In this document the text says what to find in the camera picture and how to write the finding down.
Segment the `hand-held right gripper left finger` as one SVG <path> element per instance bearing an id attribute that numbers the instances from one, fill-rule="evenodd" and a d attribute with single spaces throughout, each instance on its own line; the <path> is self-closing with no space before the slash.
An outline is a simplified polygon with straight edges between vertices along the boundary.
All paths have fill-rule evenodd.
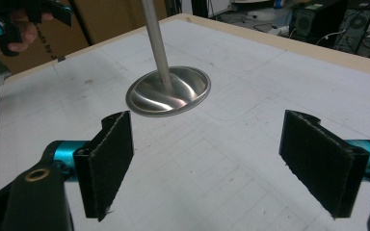
<path id="1" fill-rule="evenodd" d="M 104 220 L 134 156 L 129 111 L 108 115 L 73 160 L 87 218 Z"/>

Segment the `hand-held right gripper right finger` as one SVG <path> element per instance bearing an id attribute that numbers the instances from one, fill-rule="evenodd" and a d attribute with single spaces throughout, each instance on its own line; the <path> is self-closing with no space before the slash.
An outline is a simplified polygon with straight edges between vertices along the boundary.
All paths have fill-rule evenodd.
<path id="1" fill-rule="evenodd" d="M 287 110 L 279 155 L 333 218 L 348 218 L 370 153 L 321 125 L 313 115 Z"/>

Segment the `printed cardboard box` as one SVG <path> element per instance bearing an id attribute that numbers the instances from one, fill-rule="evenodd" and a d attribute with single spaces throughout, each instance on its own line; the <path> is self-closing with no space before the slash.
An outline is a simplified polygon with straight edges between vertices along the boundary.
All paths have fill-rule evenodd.
<path id="1" fill-rule="evenodd" d="M 89 46 L 75 15 L 71 25 L 52 19 L 36 25 L 38 37 L 15 57 L 0 56 L 11 74 L 17 74 L 41 64 L 56 61 Z"/>

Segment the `plain cardboard box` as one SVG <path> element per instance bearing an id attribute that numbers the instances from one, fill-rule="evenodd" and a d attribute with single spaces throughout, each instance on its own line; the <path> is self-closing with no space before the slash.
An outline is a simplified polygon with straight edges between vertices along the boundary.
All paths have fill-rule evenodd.
<path id="1" fill-rule="evenodd" d="M 145 26 L 141 0 L 72 0 L 90 44 Z"/>

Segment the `metal stand with round base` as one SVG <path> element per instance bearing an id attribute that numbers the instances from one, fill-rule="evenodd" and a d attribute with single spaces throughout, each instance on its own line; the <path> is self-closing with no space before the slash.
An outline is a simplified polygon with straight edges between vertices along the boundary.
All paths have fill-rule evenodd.
<path id="1" fill-rule="evenodd" d="M 131 111 L 142 116 L 174 116 L 195 108 L 211 90 L 209 76 L 191 66 L 169 66 L 152 0 L 141 0 L 146 30 L 157 69 L 135 81 L 125 96 Z"/>

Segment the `black computer tower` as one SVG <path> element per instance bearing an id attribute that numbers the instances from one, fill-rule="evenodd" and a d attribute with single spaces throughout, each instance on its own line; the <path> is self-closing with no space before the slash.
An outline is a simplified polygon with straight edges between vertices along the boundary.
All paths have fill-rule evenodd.
<path id="1" fill-rule="evenodd" d="M 289 30 L 292 39 L 315 43 L 338 31 L 346 12 L 345 0 L 310 0 L 292 12 Z"/>
<path id="2" fill-rule="evenodd" d="M 370 25 L 370 7 L 348 8 L 335 41 L 336 50 L 356 54 Z"/>

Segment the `white round object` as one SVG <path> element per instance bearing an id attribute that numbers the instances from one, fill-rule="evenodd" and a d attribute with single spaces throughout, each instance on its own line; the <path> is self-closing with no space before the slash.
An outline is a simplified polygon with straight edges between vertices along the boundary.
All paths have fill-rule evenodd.
<path id="1" fill-rule="evenodd" d="M 276 18 L 276 13 L 272 9 L 264 9 L 248 12 L 248 17 L 260 22 L 272 21 Z"/>

